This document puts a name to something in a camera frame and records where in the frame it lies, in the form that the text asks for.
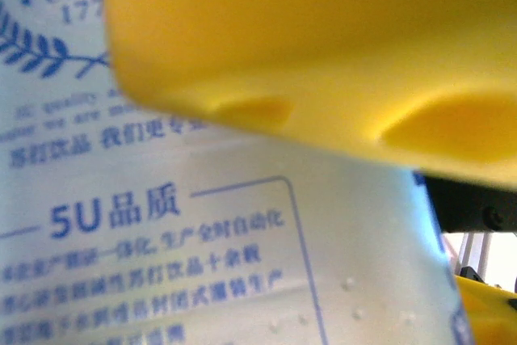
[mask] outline water droplet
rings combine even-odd
[[[302,315],[302,314],[300,314],[298,316],[298,322],[302,326],[307,326],[309,324],[309,320],[307,319],[307,317],[305,315]]]
[[[416,321],[416,319],[417,319],[417,316],[412,311],[403,311],[403,312],[401,312],[401,322],[404,325],[412,326],[414,324],[414,322]]]
[[[364,310],[361,308],[354,309],[354,311],[352,311],[352,318],[356,321],[360,321],[364,318]]]
[[[341,283],[341,288],[345,291],[351,291],[355,287],[354,278],[346,278],[344,282]]]
[[[269,331],[278,334],[280,332],[280,322],[269,322]]]

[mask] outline yellow plastic object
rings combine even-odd
[[[517,343],[517,294],[461,277],[456,280],[476,344]]]
[[[517,0],[106,0],[138,103],[517,185]]]

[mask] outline printed number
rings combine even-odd
[[[86,20],[88,15],[99,18],[103,14],[103,4],[104,0],[77,0],[74,3],[64,5],[61,8],[63,22],[65,24],[82,22]]]
[[[88,234],[94,232],[101,223],[100,199],[94,198],[91,201],[91,214],[86,214],[84,203],[77,202],[73,206],[73,214],[69,214],[69,205],[56,206],[50,211],[50,222],[57,227],[51,233],[52,238],[65,238],[76,225],[77,229]]]

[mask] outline blue leaf emblem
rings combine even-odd
[[[67,57],[69,55],[68,54],[68,48],[66,47],[65,42],[63,42],[59,38],[54,38],[53,39],[53,45],[54,45],[54,48],[56,49],[56,52],[61,57]]]
[[[25,30],[25,32],[23,33],[23,46],[25,46],[25,48],[29,50],[32,46],[32,34],[28,30]]]
[[[44,56],[48,55],[48,41],[44,36],[38,36],[38,49]]]
[[[75,78],[83,78],[94,67],[109,67],[109,53],[97,57],[70,54],[68,45],[57,37],[46,37],[20,26],[13,20],[0,1],[0,53],[4,53],[3,63],[14,65],[20,63],[19,72],[29,73],[42,69],[40,78],[49,78],[57,74],[64,64],[77,63],[81,67]]]
[[[20,69],[23,73],[28,73],[37,68],[40,63],[43,62],[43,57],[36,57],[33,60],[28,61],[22,68]]]
[[[41,74],[41,78],[47,78],[53,76],[63,65],[64,60],[54,61],[52,64],[47,66],[44,72]]]
[[[6,65],[14,64],[15,62],[18,62],[24,55],[25,52],[12,53],[3,63]]]

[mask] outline plastic bottle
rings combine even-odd
[[[410,172],[143,112],[103,0],[0,0],[0,344],[470,344]]]

